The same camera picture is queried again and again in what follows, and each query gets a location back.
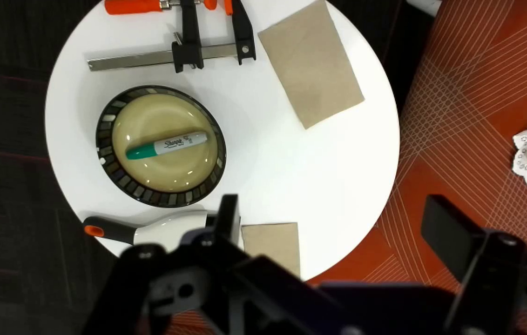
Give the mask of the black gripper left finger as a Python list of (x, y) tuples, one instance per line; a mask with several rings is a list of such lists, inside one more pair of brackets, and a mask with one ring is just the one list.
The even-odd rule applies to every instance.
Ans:
[(236, 244), (238, 242), (238, 227), (240, 227), (240, 218), (238, 218), (238, 195), (236, 194), (227, 194), (221, 197), (218, 214), (216, 214), (216, 227), (214, 227), (214, 236), (218, 240), (227, 240)]

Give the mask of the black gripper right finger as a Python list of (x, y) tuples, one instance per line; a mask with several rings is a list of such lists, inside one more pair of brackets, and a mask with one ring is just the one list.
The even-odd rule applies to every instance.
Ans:
[(484, 240), (484, 231), (443, 195), (426, 197), (421, 235), (456, 281)]

